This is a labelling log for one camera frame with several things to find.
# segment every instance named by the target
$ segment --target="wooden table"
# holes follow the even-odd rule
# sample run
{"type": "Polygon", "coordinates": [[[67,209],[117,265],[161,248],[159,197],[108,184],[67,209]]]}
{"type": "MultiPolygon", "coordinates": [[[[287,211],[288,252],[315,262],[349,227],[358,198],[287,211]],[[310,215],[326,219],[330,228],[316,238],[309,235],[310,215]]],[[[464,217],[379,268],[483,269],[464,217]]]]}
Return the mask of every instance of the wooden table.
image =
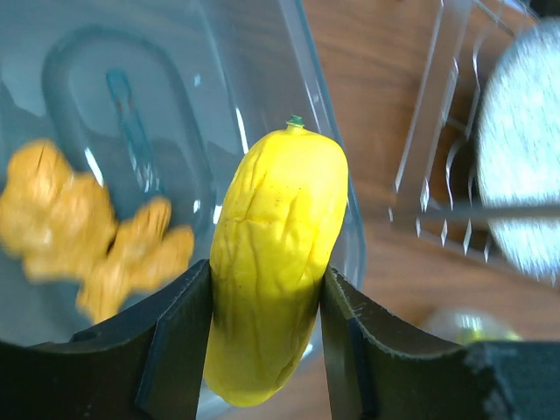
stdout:
{"type": "MultiPolygon", "coordinates": [[[[366,230],[365,293],[415,324],[438,307],[469,306],[505,319],[526,338],[559,338],[560,295],[553,290],[397,234],[379,220],[391,200],[431,40],[435,3],[304,0],[366,230]]],[[[227,417],[330,418],[322,360],[298,373],[263,405],[227,417]]]]}

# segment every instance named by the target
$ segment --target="plastic bin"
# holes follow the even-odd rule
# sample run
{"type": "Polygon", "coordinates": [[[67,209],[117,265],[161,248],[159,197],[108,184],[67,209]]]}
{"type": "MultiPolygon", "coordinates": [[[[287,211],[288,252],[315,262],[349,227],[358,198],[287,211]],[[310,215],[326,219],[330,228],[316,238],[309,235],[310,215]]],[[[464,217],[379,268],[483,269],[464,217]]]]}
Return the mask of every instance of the plastic bin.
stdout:
{"type": "MultiPolygon", "coordinates": [[[[296,0],[3,2],[0,69],[3,183],[20,146],[50,137],[75,170],[108,186],[119,219],[154,185],[164,191],[171,226],[188,223],[196,235],[192,263],[209,257],[229,182],[256,140],[297,114],[340,142],[296,0]]],[[[365,240],[352,187],[332,264],[361,287],[365,240]]],[[[30,285],[4,254],[0,267],[2,340],[63,342],[89,326],[75,310],[75,284],[30,285]]],[[[316,331],[304,357],[318,348],[316,331]]],[[[202,390],[200,418],[224,408],[202,390]]]]}

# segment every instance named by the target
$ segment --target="clear plastic container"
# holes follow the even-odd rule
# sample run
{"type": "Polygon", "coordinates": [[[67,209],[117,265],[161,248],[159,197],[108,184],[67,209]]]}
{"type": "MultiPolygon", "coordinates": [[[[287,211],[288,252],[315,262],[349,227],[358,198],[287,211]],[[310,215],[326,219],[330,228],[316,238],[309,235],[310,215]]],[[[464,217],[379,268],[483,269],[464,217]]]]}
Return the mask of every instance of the clear plastic container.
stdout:
{"type": "MultiPolygon", "coordinates": [[[[29,0],[0,4],[0,165],[50,137],[108,186],[119,219],[157,191],[208,258],[243,154],[291,114],[340,142],[297,0],[29,0]]],[[[365,241],[350,188],[332,264],[361,287],[365,241]]],[[[0,255],[0,338],[61,342],[89,326],[71,283],[30,285],[0,255]]],[[[134,296],[133,305],[144,296],[134,296]]],[[[306,355],[320,348],[316,330],[306,355]]],[[[225,404],[203,389],[200,418],[225,404]]]]}

